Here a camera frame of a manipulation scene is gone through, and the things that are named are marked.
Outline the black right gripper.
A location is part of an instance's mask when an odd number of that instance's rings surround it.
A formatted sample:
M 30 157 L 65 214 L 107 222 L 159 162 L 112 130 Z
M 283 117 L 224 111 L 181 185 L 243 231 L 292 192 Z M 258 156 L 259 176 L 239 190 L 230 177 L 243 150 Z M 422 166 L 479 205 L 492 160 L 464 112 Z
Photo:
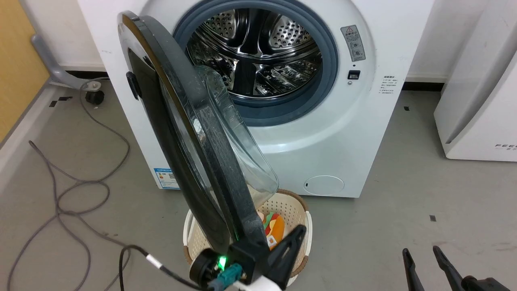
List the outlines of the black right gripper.
M 462 278 L 460 273 L 450 263 L 441 248 L 433 246 L 433 253 L 440 269 L 445 273 L 452 291 L 510 291 L 495 278 L 476 279 L 473 276 Z M 402 250 L 404 270 L 409 291 L 424 291 L 424 287 L 416 273 L 416 264 L 407 248 Z

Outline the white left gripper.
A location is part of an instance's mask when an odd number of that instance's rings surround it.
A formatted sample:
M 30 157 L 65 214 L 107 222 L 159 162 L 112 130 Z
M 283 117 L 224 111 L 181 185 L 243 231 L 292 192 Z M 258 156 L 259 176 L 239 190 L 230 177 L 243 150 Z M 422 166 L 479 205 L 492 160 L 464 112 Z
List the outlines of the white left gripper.
M 232 286 L 240 291 L 285 290 L 306 232 L 307 227 L 297 225 L 270 251 L 267 258 L 267 278 L 261 276 L 261 265 L 268 255 L 267 243 L 239 240 L 230 245 L 229 264 L 238 264 L 242 268 L 240 281 L 235 282 Z

